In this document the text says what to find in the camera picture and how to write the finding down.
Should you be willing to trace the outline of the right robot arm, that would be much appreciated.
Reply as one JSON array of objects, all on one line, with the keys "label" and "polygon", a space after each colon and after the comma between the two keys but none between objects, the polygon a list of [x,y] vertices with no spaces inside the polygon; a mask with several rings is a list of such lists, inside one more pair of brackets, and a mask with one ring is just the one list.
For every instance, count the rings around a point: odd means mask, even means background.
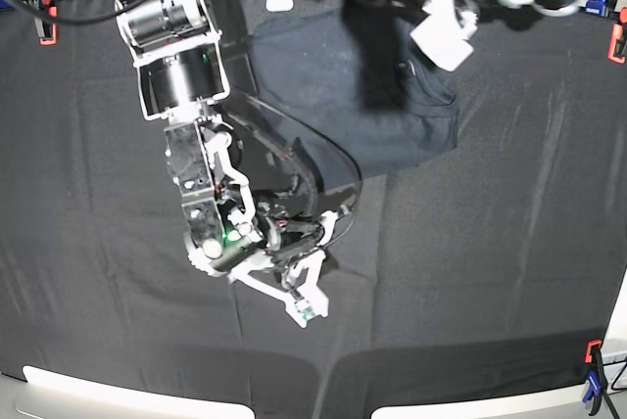
[{"label": "right robot arm", "polygon": [[284,305],[301,327],[329,313],[318,280],[348,208],[320,210],[314,168],[230,87],[210,0],[113,0],[142,114],[163,120],[191,264]]}]

